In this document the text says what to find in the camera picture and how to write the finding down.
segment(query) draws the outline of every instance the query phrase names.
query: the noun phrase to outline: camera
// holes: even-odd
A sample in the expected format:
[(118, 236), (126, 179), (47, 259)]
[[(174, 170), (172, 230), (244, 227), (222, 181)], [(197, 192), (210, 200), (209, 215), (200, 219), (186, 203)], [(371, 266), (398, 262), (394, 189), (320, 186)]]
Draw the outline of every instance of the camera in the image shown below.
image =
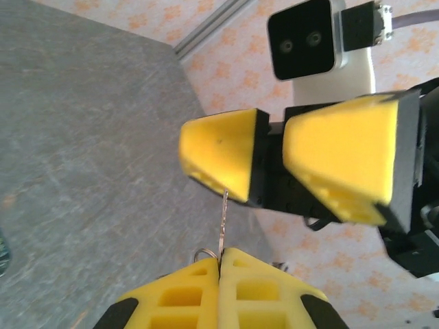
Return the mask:
[(273, 14), (268, 36), (274, 74), (290, 80), (344, 65), (341, 11), (344, 0), (308, 0)]

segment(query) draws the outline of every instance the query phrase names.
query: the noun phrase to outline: gray fabric surface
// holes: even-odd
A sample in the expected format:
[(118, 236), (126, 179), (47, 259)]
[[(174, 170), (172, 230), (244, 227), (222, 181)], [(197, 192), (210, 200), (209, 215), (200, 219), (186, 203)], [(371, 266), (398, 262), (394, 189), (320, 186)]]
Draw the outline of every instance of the gray fabric surface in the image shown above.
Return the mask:
[[(0, 0), (0, 328), (91, 328), (122, 293), (217, 249), (221, 197), (189, 181), (178, 134), (202, 109), (172, 48)], [(226, 245), (263, 260), (250, 212)]]

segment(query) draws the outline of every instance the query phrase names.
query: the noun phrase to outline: yellow foam block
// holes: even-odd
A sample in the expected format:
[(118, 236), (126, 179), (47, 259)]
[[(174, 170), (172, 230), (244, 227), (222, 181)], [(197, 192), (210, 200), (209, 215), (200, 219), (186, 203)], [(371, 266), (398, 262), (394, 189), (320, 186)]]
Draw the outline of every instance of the yellow foam block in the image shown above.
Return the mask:
[(227, 248), (219, 279), (219, 329), (315, 329), (300, 299), (316, 288), (246, 253)]
[(125, 329), (216, 329), (217, 293), (217, 260), (200, 260), (122, 296), (139, 301)]
[(346, 101), (285, 126), (285, 167), (342, 221), (385, 224), (374, 205), (392, 199), (398, 100), (389, 98)]
[(257, 109), (239, 110), (186, 122), (180, 133), (184, 173), (222, 194), (247, 202)]

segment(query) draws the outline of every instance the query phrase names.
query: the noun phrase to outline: camera lens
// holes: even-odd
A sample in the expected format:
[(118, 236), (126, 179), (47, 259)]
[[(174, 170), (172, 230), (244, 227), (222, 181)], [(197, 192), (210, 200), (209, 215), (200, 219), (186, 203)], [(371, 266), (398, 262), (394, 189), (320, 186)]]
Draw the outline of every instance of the camera lens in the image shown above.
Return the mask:
[(320, 41), (322, 41), (322, 34), (317, 31), (311, 32), (307, 37), (307, 43), (310, 47), (318, 46)]
[(281, 51), (283, 53), (291, 53), (291, 50), (293, 50), (293, 42), (290, 39), (281, 43)]

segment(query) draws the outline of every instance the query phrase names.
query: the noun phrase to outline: gray mat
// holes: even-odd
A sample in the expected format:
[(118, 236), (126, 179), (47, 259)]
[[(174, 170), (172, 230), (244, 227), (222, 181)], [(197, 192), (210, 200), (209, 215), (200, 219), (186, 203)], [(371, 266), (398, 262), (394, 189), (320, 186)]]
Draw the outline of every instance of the gray mat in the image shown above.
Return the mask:
[[(122, 293), (217, 248), (221, 197), (178, 164), (202, 109), (170, 46), (0, 0), (0, 328), (90, 328)], [(270, 249), (248, 209), (226, 244)]]

